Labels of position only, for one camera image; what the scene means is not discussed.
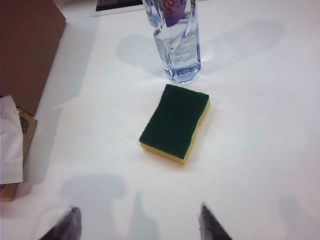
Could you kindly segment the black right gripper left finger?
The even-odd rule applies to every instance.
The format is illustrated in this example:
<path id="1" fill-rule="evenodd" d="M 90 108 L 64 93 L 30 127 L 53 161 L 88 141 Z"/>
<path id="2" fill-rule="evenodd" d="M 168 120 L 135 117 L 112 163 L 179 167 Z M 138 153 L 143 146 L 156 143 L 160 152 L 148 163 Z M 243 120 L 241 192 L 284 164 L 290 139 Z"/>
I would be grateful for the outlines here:
<path id="1" fill-rule="evenodd" d="M 82 235 L 82 214 L 78 207 L 71 207 L 42 240 L 80 240 Z"/>

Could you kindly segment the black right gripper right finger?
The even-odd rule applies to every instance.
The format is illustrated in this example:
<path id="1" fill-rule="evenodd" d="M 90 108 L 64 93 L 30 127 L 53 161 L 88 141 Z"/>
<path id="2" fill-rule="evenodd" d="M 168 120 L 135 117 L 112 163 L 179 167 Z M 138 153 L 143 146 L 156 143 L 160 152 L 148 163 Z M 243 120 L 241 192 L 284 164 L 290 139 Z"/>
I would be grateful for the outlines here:
<path id="1" fill-rule="evenodd" d="M 232 240 L 205 202 L 200 207 L 199 231 L 201 240 Z"/>

